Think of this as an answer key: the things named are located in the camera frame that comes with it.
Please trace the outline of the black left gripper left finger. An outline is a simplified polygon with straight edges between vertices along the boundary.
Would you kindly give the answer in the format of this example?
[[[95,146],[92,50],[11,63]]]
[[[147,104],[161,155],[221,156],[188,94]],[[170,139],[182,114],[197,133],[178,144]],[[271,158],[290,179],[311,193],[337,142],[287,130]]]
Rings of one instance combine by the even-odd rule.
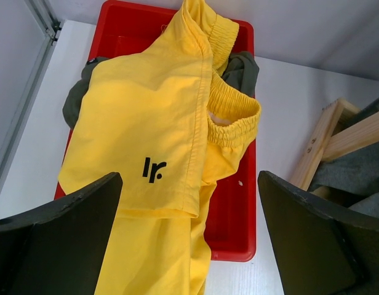
[[[0,219],[0,294],[93,294],[122,189],[119,173]]]

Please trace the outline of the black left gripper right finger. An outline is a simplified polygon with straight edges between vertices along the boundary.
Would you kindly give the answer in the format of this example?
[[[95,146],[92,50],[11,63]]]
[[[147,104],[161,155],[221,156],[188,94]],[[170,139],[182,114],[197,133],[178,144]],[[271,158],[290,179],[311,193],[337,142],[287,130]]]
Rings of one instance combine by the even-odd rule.
[[[379,218],[269,171],[258,190],[285,294],[379,294]]]

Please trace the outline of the yellow shorts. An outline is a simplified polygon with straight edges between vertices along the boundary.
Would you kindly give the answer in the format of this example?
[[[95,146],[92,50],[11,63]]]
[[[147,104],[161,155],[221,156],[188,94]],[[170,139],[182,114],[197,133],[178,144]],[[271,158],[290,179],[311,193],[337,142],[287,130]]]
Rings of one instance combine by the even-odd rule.
[[[69,194],[122,178],[96,294],[204,293],[210,198],[237,172],[261,113],[222,78],[238,31],[184,1],[146,50],[92,71],[58,182]]]

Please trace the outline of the olive green shorts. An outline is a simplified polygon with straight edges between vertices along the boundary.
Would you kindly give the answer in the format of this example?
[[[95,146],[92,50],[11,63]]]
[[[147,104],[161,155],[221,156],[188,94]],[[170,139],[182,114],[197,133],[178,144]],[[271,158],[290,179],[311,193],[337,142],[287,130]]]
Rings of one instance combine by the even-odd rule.
[[[101,62],[108,60],[107,57],[96,57],[87,61],[81,71],[81,78],[68,92],[62,108],[63,118],[70,129],[73,129],[78,121],[81,103],[89,89],[92,71]],[[222,74],[222,79],[230,86],[248,95],[255,95],[259,67],[254,56],[247,51],[232,53],[228,58],[228,65]]]

